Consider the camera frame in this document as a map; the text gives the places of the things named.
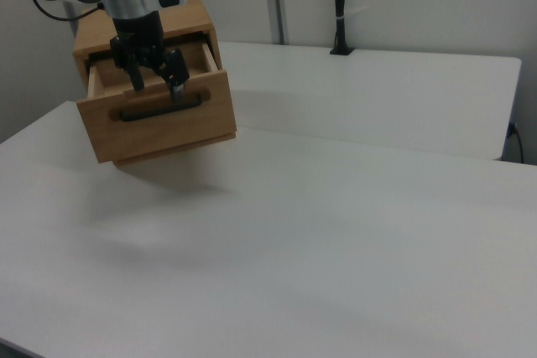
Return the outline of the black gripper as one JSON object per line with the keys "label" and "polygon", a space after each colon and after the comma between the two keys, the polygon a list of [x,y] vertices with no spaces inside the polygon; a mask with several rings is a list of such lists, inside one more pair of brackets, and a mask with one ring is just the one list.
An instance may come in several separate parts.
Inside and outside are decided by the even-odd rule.
{"label": "black gripper", "polygon": [[117,68],[127,72],[135,91],[144,88],[139,66],[160,73],[169,87],[173,103],[180,103],[190,74],[179,49],[164,52],[164,30],[159,13],[140,18],[112,20],[117,36],[110,40]]}

